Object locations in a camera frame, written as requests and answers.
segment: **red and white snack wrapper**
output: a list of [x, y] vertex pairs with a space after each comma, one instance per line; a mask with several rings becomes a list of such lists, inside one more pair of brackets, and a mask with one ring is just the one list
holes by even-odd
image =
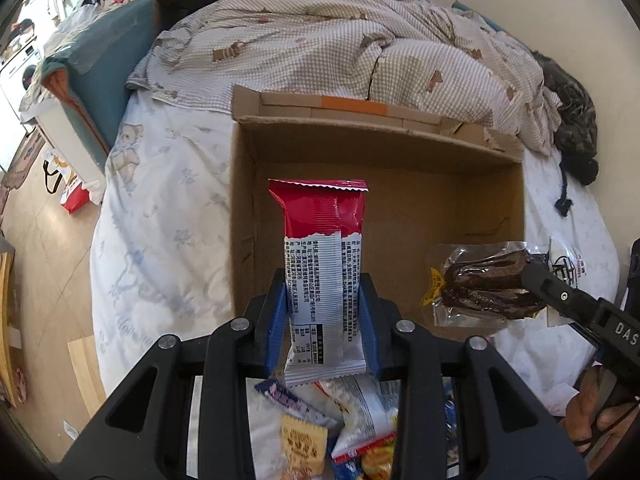
[[358, 330], [361, 180], [270, 180], [284, 212], [287, 386], [366, 370]]

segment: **yellow label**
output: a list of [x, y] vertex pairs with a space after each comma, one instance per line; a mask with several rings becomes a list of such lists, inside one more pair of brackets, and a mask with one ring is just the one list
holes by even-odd
[[422, 298], [422, 306], [428, 306], [431, 301], [435, 300], [439, 295], [442, 287], [444, 286], [444, 280], [442, 274], [438, 269], [431, 267], [431, 288]]
[[283, 415], [280, 431], [290, 471], [304, 472], [308, 478], [322, 476], [326, 428]]

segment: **white bed sheet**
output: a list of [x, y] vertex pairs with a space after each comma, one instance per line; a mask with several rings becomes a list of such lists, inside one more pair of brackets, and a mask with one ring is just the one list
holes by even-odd
[[[90, 260], [95, 340], [107, 394], [162, 334], [194, 338], [232, 317], [232, 124], [226, 113], [175, 107], [153, 100], [149, 91], [136, 91], [129, 101], [107, 167], [108, 174], [120, 171], [108, 175]], [[558, 162], [557, 153], [525, 153], [526, 241], [546, 244], [559, 235], [585, 261], [580, 286], [612, 300], [618, 285], [612, 240], [591, 193], [571, 178], [574, 206], [567, 218], [556, 212]], [[568, 326], [545, 327], [539, 316], [495, 336], [499, 351], [543, 400], [558, 384], [573, 384], [591, 354]], [[277, 431], [277, 418], [259, 400], [250, 399], [252, 406], [252, 431], [266, 442]], [[263, 451], [266, 460], [273, 450]], [[259, 478], [276, 476], [280, 463], [269, 464]]]

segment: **brown packaged meat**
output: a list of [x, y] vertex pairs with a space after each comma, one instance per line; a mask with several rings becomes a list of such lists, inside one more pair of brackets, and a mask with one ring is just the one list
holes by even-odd
[[447, 288], [518, 289], [522, 288], [520, 273], [525, 265], [542, 258], [540, 254], [533, 255], [521, 249], [472, 262], [456, 263], [445, 271], [444, 281]]
[[545, 307], [545, 303], [526, 290], [481, 290], [464, 286], [444, 288], [442, 303], [449, 308], [493, 312], [506, 319], [530, 317]]

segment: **rug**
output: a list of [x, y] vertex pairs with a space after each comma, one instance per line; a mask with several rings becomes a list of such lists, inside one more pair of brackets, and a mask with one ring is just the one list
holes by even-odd
[[29, 170], [38, 158], [40, 150], [45, 144], [44, 136], [36, 128], [27, 139], [19, 153], [11, 161], [9, 169], [2, 178], [2, 186], [8, 189], [18, 189], [27, 180]]

